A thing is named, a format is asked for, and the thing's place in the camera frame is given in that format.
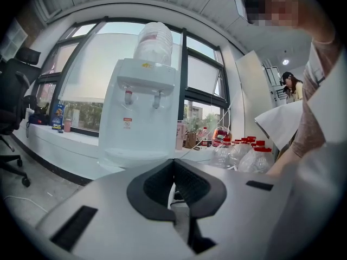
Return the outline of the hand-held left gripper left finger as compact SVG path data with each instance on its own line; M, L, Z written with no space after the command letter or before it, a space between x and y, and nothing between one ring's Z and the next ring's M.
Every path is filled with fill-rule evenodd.
M168 209L173 160L108 174L45 215L37 230L78 260L187 260Z

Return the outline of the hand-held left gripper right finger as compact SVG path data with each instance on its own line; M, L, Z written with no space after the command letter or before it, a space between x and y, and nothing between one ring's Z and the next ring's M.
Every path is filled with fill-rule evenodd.
M187 246L175 260L263 259L290 196L293 169L276 178L173 161L175 183L189 208Z

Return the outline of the white water dispenser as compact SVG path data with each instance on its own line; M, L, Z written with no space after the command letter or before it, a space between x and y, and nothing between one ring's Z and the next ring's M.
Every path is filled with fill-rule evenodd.
M98 164L114 173L174 156L180 73L125 58L114 67L102 108Z

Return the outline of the person's right forearm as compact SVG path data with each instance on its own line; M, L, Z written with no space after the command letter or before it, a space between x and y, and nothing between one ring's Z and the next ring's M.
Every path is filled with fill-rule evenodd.
M287 164L296 163L300 160L300 157L294 152L293 146L291 145L281 157L274 163L270 170L266 173L269 176L279 176L284 167Z

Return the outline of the large clear water bottle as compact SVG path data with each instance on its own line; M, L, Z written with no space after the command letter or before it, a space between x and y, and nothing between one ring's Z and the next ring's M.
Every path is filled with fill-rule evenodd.
M147 23L138 35L133 58L171 66L173 37L162 22Z

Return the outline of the pink and red plastic bag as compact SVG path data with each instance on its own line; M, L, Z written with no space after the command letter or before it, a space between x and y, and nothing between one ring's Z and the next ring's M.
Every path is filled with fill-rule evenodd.
M212 137L212 146L218 147L222 142L224 138L231 138L232 135L230 133L230 130L227 127L219 126L214 130L214 134Z

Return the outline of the white window ledge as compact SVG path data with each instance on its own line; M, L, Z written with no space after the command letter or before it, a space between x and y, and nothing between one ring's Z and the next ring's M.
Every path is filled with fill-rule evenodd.
M79 133L58 133L50 126L22 121L13 140L31 158L57 176L85 186L90 181L128 169L114 162L99 163L98 138Z

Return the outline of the brown bag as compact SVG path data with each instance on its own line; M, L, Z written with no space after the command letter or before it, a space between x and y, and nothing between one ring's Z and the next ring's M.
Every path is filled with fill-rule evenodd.
M186 133L186 140L185 140L185 148L191 149L194 148L196 146L196 133L193 131L188 131Z

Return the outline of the pink tumbler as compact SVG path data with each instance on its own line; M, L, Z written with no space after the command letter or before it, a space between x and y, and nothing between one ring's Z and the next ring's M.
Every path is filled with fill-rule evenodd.
M178 121L176 132L176 150L182 150L183 141L186 138L187 124L184 121Z

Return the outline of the person's brown printed shirt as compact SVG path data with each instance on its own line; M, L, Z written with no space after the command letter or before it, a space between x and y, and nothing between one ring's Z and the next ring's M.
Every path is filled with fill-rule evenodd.
M291 144L292 151L300 158L325 142L318 121L307 103L323 84L342 51L343 44L337 36L331 42L323 43L313 40L311 43L309 60L303 73L303 113L295 139Z

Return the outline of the blue printed box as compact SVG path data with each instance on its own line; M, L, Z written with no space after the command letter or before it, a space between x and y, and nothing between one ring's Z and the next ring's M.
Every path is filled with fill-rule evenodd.
M62 130L65 105L57 104L52 113L52 129Z

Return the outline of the black bag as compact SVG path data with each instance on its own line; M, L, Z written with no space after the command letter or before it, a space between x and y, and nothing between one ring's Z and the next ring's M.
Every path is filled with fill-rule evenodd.
M49 125L49 115L47 114L49 102L44 107L36 106L34 113L28 117L29 124L35 125Z

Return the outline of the black framed window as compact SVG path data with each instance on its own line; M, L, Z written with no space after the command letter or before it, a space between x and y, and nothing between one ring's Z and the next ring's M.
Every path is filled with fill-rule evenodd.
M97 137L106 89L119 59L131 57L145 21L107 19L75 24L54 45L35 83L38 104L54 113L65 106L65 118L75 133ZM182 71L179 117L189 129L225 125L230 103L221 49L187 32L170 27L171 65Z

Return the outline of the black office chair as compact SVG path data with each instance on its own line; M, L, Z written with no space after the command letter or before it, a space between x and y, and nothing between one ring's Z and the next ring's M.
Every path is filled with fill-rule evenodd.
M40 76L41 69L36 65L41 53L21 47L15 57L7 60L0 74L0 141L14 151L3 138L19 129L25 117L24 96L33 82Z

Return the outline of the white cube shelf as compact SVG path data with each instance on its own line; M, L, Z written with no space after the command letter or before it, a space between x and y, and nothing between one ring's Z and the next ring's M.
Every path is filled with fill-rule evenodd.
M0 43L0 60L14 58L27 37L28 34L14 18Z

